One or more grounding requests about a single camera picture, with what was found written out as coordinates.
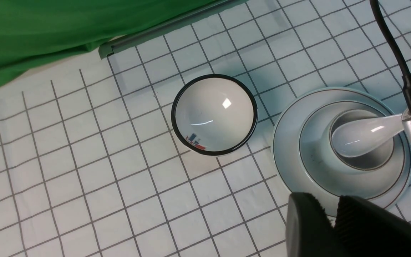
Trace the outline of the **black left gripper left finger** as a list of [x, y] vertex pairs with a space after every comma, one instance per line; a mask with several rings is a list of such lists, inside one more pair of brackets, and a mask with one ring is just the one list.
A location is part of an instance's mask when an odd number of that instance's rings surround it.
[[335, 224], [310, 193], [290, 194], [289, 257], [411, 257], [411, 223], [357, 196], [341, 196]]

